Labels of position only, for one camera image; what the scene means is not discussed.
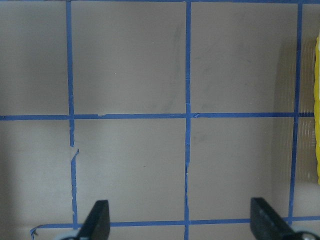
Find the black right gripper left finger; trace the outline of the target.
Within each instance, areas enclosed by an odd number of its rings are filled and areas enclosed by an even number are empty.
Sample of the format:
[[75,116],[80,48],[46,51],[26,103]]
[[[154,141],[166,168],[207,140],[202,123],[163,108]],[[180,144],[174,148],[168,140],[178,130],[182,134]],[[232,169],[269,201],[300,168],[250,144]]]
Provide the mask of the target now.
[[110,235],[108,200],[97,200],[77,233],[78,240],[107,240]]

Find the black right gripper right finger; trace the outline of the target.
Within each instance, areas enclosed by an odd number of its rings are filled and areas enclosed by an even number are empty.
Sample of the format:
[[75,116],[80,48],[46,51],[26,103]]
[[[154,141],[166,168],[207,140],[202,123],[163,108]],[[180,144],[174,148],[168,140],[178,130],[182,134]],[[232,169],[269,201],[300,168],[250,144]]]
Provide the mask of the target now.
[[299,240],[295,232],[262,197],[250,200],[250,230],[256,240]]

